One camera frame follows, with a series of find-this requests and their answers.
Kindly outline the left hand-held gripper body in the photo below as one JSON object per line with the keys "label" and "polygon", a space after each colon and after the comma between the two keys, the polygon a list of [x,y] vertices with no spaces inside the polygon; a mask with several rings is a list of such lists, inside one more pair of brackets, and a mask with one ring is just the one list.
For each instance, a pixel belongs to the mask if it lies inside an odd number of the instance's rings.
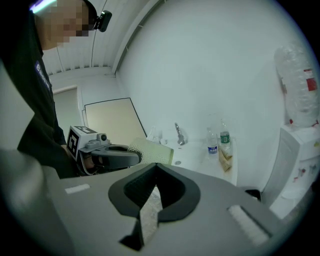
{"label": "left hand-held gripper body", "polygon": [[70,126],[67,137],[67,150],[75,160],[81,174],[93,175],[97,171],[87,170],[84,155],[109,146],[105,133],[98,133],[87,126]]}

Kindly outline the person's left hand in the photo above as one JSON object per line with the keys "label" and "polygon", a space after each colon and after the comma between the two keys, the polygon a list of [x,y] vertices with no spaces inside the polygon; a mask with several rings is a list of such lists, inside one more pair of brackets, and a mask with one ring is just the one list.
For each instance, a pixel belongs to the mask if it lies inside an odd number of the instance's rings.
{"label": "person's left hand", "polygon": [[90,153],[83,155],[83,162],[88,173],[93,174],[100,169],[100,166],[94,164]]}

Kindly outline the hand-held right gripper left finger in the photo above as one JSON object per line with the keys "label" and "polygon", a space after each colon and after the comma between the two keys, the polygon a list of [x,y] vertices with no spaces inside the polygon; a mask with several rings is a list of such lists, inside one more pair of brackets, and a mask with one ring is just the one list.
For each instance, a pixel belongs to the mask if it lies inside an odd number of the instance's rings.
{"label": "hand-held right gripper left finger", "polygon": [[76,256],[156,256],[149,245],[136,251],[120,243],[132,233],[136,218],[121,215],[108,195],[113,183],[144,167],[145,164],[140,164],[114,172],[65,179],[60,179],[54,168],[43,168],[49,196],[71,237]]}

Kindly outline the short beige tube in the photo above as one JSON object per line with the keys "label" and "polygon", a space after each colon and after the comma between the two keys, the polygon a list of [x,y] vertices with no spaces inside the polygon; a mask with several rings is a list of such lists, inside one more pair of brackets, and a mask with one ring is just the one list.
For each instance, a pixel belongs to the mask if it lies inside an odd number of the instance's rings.
{"label": "short beige tube", "polygon": [[220,150],[226,160],[229,160],[233,156],[233,149],[232,146],[220,146]]}

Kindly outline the chrome faucet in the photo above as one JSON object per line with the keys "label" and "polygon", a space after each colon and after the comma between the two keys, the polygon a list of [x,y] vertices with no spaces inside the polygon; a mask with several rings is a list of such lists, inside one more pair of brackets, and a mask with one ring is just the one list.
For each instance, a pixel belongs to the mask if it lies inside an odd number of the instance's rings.
{"label": "chrome faucet", "polygon": [[178,137],[177,143],[181,146],[185,145],[188,142],[188,139],[183,135],[182,130],[180,129],[178,123],[175,122],[174,126],[175,126],[175,130],[177,132],[177,137]]}

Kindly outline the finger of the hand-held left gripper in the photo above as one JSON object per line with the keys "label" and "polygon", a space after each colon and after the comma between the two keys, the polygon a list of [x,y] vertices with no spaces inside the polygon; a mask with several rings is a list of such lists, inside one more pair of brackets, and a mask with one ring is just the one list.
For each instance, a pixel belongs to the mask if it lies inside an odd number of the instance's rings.
{"label": "finger of the hand-held left gripper", "polygon": [[94,150],[91,152],[92,162],[104,168],[128,168],[140,163],[140,154],[118,150]]}
{"label": "finger of the hand-held left gripper", "polygon": [[119,151],[119,152],[127,152],[128,151],[127,145],[120,145],[120,144],[110,144],[105,147],[105,150],[108,151]]}

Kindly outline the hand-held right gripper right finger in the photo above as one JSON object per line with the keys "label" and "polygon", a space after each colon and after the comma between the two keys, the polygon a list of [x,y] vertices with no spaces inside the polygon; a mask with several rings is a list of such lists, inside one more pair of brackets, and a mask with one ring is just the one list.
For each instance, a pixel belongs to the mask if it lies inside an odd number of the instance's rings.
{"label": "hand-held right gripper right finger", "polygon": [[249,256],[265,251],[245,235],[229,207],[240,206],[271,237],[281,220],[267,206],[224,179],[177,166],[170,169],[194,181],[200,190],[195,210],[183,220],[160,223],[147,256]]}

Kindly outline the person's black shirt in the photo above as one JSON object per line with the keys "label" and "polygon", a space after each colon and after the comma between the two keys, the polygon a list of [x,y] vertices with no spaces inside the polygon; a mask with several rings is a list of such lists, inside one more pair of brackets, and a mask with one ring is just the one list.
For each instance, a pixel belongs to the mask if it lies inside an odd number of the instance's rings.
{"label": "person's black shirt", "polygon": [[28,4],[21,1],[14,9],[7,2],[5,6],[13,13],[0,17],[0,58],[16,89],[34,112],[17,149],[41,165],[54,168],[60,179],[74,178],[78,167],[63,148],[65,136],[58,124],[35,16]]}

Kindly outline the large clear water jug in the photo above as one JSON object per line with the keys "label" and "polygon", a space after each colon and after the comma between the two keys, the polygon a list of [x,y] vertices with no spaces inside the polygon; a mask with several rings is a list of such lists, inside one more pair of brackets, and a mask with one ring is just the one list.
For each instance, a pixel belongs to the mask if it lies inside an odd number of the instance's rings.
{"label": "large clear water jug", "polygon": [[320,114],[318,86],[305,49],[290,42],[275,51],[274,62],[290,123],[299,128],[316,125]]}

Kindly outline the white plastic bag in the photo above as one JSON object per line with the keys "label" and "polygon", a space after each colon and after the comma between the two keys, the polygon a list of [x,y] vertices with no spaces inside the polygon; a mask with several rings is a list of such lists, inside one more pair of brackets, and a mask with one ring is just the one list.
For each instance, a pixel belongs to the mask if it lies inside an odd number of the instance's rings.
{"label": "white plastic bag", "polygon": [[149,134],[146,137],[146,139],[148,141],[153,142],[153,143],[161,144],[162,131],[161,130],[157,130],[157,128],[155,126],[152,126]]}

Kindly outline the beige board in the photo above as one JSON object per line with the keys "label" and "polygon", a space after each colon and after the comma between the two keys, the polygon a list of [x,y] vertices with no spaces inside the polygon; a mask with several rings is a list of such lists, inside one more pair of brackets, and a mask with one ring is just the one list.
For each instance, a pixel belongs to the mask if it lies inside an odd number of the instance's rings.
{"label": "beige board", "polygon": [[130,98],[88,104],[85,112],[88,127],[105,133],[112,144],[130,145],[147,137]]}

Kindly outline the green label water bottle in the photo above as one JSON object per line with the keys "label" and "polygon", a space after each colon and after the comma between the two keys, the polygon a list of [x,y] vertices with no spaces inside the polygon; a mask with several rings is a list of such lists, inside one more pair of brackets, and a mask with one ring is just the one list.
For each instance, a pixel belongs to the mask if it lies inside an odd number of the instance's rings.
{"label": "green label water bottle", "polygon": [[231,149],[230,133],[224,119],[220,120],[220,143],[224,150]]}

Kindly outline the white water dispenser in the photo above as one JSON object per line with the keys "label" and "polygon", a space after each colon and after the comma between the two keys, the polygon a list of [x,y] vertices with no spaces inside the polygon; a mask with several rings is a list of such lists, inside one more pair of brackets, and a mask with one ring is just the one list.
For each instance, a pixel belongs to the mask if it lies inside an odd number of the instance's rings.
{"label": "white water dispenser", "polygon": [[284,219],[305,196],[320,172],[320,125],[280,129],[279,146],[262,203]]}

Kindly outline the yellow-green sponge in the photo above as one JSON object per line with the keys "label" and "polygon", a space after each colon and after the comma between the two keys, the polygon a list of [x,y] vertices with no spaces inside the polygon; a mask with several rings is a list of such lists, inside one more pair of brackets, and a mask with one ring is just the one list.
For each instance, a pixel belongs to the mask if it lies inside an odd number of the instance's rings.
{"label": "yellow-green sponge", "polygon": [[172,148],[138,137],[128,146],[127,151],[140,155],[139,164],[161,163],[171,165],[174,156]]}

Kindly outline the blue label water bottle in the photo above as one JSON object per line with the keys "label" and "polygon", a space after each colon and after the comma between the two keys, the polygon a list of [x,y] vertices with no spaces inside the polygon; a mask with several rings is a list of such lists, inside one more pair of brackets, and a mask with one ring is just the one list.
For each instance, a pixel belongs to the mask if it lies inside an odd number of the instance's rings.
{"label": "blue label water bottle", "polygon": [[216,154],[218,152],[218,139],[217,134],[211,127],[206,129],[206,141],[208,153],[212,155]]}

